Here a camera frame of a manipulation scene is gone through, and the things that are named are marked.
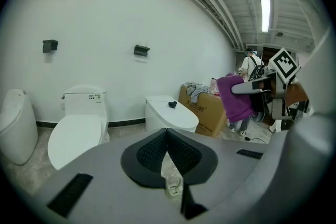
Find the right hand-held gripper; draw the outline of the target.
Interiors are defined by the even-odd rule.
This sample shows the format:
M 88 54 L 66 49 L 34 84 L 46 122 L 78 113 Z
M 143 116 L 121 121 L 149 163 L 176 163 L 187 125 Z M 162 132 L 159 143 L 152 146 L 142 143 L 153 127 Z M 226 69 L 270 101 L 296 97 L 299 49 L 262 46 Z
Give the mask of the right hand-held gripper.
M 289 121 L 292 116 L 286 105 L 285 93 L 299 69 L 290 53 L 282 48 L 269 59 L 267 66 L 256 66 L 251 81 L 232 86 L 231 92 L 252 94 L 253 121 L 262 121 L 267 114 L 274 120 Z

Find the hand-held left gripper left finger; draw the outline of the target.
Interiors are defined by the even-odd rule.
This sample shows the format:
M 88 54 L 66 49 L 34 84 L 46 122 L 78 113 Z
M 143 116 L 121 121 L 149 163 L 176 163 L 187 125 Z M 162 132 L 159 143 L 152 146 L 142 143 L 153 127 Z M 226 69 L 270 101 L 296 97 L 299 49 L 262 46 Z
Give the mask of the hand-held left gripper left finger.
M 126 175 L 141 187 L 164 189 L 162 162 L 167 152 L 167 129 L 160 129 L 127 147 L 121 156 Z

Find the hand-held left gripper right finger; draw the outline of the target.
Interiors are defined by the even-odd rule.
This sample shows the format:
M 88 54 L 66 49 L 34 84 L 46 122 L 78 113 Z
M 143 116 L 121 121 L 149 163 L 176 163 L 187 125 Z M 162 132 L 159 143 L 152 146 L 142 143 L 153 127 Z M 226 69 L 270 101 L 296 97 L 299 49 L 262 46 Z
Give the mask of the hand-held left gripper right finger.
M 218 164 L 210 147 L 174 130 L 166 130 L 167 152 L 188 186 L 207 182 Z

